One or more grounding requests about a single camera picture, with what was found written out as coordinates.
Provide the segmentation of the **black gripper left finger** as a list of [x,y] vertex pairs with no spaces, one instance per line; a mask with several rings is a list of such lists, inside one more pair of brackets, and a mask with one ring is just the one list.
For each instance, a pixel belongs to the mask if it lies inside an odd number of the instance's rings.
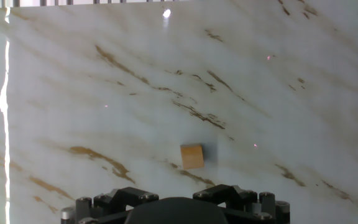
[[159,196],[133,187],[113,189],[108,194],[93,198],[80,197],[75,204],[60,210],[61,224],[112,224],[124,223],[131,209],[158,201]]

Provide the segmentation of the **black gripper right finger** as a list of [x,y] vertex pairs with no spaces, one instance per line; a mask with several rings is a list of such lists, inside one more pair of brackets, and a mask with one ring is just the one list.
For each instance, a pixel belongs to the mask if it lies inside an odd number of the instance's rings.
[[290,224],[290,204],[271,192],[219,184],[194,193],[193,199],[214,204],[228,224]]

